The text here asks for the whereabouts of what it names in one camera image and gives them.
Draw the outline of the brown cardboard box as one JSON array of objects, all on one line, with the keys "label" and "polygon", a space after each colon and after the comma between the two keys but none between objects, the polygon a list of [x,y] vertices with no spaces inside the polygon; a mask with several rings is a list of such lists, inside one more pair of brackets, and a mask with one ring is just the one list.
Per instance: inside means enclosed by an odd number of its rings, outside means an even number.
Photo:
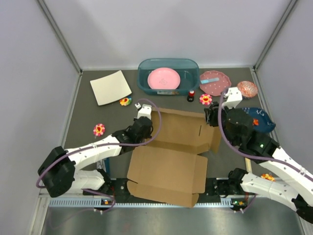
[{"label": "brown cardboard box", "polygon": [[205,191],[208,159],[202,154],[218,151],[220,130],[202,113],[161,108],[151,115],[156,138],[134,149],[127,188],[134,197],[192,208]]}]

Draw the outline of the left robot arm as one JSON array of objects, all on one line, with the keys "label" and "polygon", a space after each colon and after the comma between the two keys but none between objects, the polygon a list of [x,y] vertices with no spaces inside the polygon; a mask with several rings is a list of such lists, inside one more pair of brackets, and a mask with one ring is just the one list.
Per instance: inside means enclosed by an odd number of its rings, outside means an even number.
[{"label": "left robot arm", "polygon": [[139,117],[134,119],[133,125],[94,143],[72,149],[57,146],[38,169],[40,181],[52,198],[71,189],[91,189],[106,194],[110,191],[111,183],[104,170],[86,171],[84,168],[133,151],[151,137],[152,131],[151,118]]}]

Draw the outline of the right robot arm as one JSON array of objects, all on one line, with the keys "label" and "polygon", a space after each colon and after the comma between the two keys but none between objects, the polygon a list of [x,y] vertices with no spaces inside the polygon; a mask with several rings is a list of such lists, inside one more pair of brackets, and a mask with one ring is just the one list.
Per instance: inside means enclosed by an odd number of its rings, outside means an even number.
[{"label": "right robot arm", "polygon": [[313,221],[313,175],[298,164],[268,134],[254,128],[254,119],[241,108],[222,108],[213,102],[204,109],[205,121],[218,127],[226,144],[277,175],[283,184],[235,169],[228,176],[232,193],[242,191],[258,194],[286,205],[305,221]]}]

